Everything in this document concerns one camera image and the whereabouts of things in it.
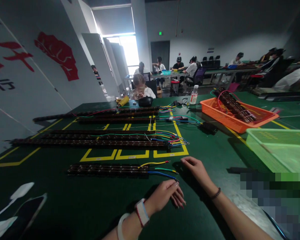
window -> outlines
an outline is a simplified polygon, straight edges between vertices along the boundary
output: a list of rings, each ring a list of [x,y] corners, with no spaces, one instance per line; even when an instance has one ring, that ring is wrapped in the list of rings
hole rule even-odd
[[[124,55],[128,65],[129,74],[134,74],[139,66],[139,56],[137,48],[137,40],[135,35],[109,37],[107,38],[112,43],[119,43],[123,46]]]

green workbench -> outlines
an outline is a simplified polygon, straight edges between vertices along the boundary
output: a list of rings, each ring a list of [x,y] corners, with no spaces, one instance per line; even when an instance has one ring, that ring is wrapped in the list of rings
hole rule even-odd
[[[262,128],[300,129],[300,105],[296,102],[268,102],[248,93],[238,93],[238,97],[248,104],[270,110],[282,109],[280,116],[286,116],[276,123],[270,122]],[[155,99],[153,105],[165,106],[184,97]],[[211,95],[198,96],[199,101]],[[82,104],[73,112],[103,110],[113,108],[115,102]],[[240,175],[229,174],[229,167],[254,167],[261,172],[269,172],[260,159],[245,145],[247,134],[234,134],[226,127],[201,112],[188,112],[187,107],[176,107],[174,115],[188,115],[199,121],[211,121],[220,129],[216,135],[206,135],[196,124],[177,125],[183,138],[190,142],[186,151],[172,149],[167,157],[154,158],[154,151],[128,151],[67,148],[14,148],[0,155],[0,210],[9,203],[11,194],[22,184],[35,182],[28,194],[18,199],[0,215],[0,220],[8,219],[20,205],[30,197],[48,194],[47,201],[27,231],[24,239],[100,239],[112,229],[119,217],[131,212],[134,204],[161,181],[163,176],[151,175],[149,179],[94,178],[67,176],[70,164],[80,160],[99,163],[143,164],[152,161],[170,160],[164,167],[176,169],[187,202],[184,209],[175,209],[171,203],[155,214],[139,239],[233,239],[233,236],[216,208],[207,200],[196,180],[180,164],[180,158],[189,155],[202,160],[211,179],[223,192],[253,221],[274,239],[281,239],[262,209],[240,190]],[[54,129],[80,130],[104,129],[106,124],[79,125],[73,119],[58,120],[47,131]],[[156,129],[176,132],[175,125],[157,122]],[[107,129],[147,130],[148,124],[111,124]],[[156,156],[166,156],[158,151]]]

orange plastic basket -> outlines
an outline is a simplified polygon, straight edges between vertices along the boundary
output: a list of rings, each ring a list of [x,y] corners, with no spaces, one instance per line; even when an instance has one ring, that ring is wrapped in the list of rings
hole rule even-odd
[[[248,128],[258,128],[276,118],[279,117],[278,114],[274,114],[262,108],[257,108],[243,102],[240,102],[247,110],[249,110],[255,117],[255,123],[245,123],[234,117],[232,113],[226,111],[224,105],[220,102],[220,106],[223,110],[221,111],[218,106],[218,98],[210,98],[200,102],[202,105],[202,112],[212,117],[213,119],[221,122],[228,128],[233,129],[238,133],[244,133]]]

plastic water bottle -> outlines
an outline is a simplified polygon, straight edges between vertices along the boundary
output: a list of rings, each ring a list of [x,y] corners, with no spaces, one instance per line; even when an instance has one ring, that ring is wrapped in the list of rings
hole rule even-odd
[[[197,97],[198,97],[198,87],[199,85],[194,85],[194,89],[191,93],[190,104],[196,104]]]

door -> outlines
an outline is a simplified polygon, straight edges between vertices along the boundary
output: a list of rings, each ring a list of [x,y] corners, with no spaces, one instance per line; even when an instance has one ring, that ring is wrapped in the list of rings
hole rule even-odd
[[[167,70],[170,69],[170,41],[151,42],[152,63],[158,62],[158,57],[162,57],[162,63]]]

